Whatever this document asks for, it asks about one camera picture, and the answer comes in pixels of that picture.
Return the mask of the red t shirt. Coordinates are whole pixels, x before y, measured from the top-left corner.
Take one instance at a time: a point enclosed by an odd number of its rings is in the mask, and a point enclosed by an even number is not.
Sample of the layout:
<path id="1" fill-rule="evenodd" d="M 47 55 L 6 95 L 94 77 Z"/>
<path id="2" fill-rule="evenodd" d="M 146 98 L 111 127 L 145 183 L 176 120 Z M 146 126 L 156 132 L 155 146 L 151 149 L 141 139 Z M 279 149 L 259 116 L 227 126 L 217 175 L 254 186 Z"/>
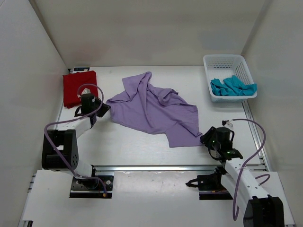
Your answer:
<path id="1" fill-rule="evenodd" d="M 78 88 L 83 84 L 97 85 L 95 71 L 76 72 L 63 75 L 63 104 L 70 109 L 81 104 L 77 95 Z"/>

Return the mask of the lilac t shirt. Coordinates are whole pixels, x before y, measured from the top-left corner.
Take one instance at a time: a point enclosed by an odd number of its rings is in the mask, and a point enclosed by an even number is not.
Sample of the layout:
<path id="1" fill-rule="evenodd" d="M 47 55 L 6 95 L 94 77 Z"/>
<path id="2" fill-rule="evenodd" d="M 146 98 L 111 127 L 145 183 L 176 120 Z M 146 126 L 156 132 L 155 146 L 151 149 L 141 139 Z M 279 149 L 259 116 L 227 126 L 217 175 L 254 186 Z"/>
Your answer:
<path id="1" fill-rule="evenodd" d="M 123 78 L 124 91 L 108 99 L 111 120 L 148 134 L 165 134 L 169 147 L 200 146 L 196 105 L 171 88 L 154 87 L 150 71 Z"/>

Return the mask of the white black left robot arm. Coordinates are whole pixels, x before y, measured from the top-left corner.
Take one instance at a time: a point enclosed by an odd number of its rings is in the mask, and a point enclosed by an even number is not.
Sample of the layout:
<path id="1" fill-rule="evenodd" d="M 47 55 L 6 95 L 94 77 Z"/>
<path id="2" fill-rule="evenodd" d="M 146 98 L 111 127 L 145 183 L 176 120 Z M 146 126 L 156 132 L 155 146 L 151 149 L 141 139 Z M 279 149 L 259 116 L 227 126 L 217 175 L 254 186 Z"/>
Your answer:
<path id="1" fill-rule="evenodd" d="M 104 181 L 94 174 L 94 166 L 80 160 L 77 139 L 90 130 L 97 118 L 103 117 L 111 107 L 92 93 L 81 95 L 80 101 L 74 119 L 58 122 L 62 124 L 61 130 L 49 129 L 50 126 L 56 125 L 55 122 L 45 127 L 42 168 L 66 171 L 89 190 L 105 190 Z"/>

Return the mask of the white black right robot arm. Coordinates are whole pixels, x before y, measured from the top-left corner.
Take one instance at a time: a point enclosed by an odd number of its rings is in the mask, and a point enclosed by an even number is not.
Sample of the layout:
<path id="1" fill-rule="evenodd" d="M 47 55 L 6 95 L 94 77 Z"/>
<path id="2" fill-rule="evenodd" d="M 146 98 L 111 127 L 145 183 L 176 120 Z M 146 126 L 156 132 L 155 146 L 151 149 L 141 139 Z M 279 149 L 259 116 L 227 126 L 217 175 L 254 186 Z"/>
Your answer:
<path id="1" fill-rule="evenodd" d="M 200 141 L 221 163 L 214 173 L 198 179 L 200 196 L 219 198 L 230 195 L 234 212 L 243 213 L 246 227 L 283 227 L 284 206 L 279 197 L 268 193 L 246 167 L 241 153 L 233 148 L 234 131 L 211 127 Z"/>

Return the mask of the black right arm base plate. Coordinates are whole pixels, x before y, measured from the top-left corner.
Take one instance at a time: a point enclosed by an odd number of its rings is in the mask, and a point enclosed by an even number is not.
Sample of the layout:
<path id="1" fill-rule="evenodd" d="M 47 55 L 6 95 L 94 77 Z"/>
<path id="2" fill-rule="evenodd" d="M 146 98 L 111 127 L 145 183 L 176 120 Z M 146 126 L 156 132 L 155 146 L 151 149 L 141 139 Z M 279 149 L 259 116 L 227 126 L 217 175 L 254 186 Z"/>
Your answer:
<path id="1" fill-rule="evenodd" d="M 232 200 L 228 190 L 221 184 L 221 178 L 226 173 L 222 166 L 218 166 L 212 174 L 198 175 L 189 180 L 186 186 L 197 188 L 200 200 Z"/>

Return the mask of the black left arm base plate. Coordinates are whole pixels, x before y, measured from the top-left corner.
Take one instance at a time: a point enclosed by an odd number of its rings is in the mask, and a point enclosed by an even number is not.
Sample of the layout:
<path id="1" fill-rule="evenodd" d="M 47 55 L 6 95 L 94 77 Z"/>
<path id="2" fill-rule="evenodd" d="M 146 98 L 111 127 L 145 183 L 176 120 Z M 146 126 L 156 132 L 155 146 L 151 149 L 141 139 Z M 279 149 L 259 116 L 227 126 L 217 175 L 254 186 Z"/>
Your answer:
<path id="1" fill-rule="evenodd" d="M 73 177 L 69 197 L 81 199 L 111 199 L 114 185 L 114 171 L 99 171 L 93 169 L 93 174 L 105 184 L 106 192 L 104 192 L 103 184 L 97 179 Z"/>

